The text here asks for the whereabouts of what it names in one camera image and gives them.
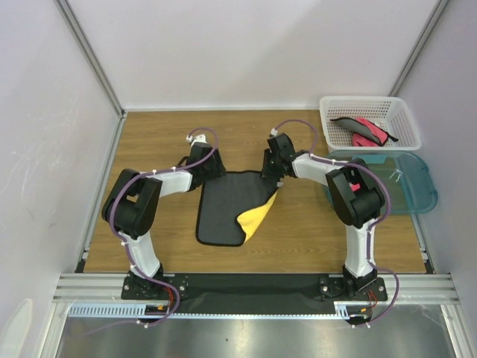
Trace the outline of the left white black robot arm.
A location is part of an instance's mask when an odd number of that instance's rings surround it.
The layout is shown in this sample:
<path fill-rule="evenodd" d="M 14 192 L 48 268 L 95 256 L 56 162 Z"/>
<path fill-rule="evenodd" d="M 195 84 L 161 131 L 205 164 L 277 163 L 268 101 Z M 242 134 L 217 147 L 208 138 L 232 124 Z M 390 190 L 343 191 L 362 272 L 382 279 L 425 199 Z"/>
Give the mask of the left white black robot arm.
<path fill-rule="evenodd" d="M 175 167 L 151 172 L 122 170 L 104 203 L 101 217 L 121 240 L 130 261 L 121 292 L 123 299 L 159 299 L 166 292 L 172 298 L 176 296 L 172 285 L 163 280 L 162 263 L 152 243 L 151 228 L 159 200 L 191 192 L 225 174 L 218 149 L 204 135 L 192 139 L 189 155 Z"/>

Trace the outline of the pink and black towel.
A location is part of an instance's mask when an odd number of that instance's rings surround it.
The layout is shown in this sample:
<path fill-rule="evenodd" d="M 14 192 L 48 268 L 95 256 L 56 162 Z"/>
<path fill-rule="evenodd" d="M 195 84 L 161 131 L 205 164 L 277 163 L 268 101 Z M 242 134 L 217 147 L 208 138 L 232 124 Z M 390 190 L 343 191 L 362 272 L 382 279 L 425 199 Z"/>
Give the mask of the pink and black towel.
<path fill-rule="evenodd" d="M 361 189 L 361 185 L 359 183 L 351 183 L 350 188 L 353 192 L 356 192 Z"/>

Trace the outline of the yellow and black towel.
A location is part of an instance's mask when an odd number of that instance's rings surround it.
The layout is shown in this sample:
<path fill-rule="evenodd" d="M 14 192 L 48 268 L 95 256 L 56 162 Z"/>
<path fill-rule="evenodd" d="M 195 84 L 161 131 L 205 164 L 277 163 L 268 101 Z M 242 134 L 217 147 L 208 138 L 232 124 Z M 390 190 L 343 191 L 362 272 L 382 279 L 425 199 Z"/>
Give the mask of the yellow and black towel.
<path fill-rule="evenodd" d="M 264 221 L 280 181 L 258 171 L 227 172 L 202 186 L 196 240 L 203 245 L 238 247 Z"/>

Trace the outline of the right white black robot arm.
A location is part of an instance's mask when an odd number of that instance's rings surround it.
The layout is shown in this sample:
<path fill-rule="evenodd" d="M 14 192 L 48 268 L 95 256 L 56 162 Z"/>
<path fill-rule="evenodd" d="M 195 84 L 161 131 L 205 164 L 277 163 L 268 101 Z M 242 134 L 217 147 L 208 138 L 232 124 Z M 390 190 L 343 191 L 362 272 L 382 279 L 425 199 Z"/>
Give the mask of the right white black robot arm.
<path fill-rule="evenodd" d="M 273 130 L 265 150 L 262 176 L 311 180 L 328 188 L 332 207 L 345 225 L 347 255 L 343 293 L 358 300 L 377 279 L 373 244 L 381 210 L 389 202 L 382 182 L 363 160 L 337 162 L 307 151 L 296 151 L 287 134 Z"/>

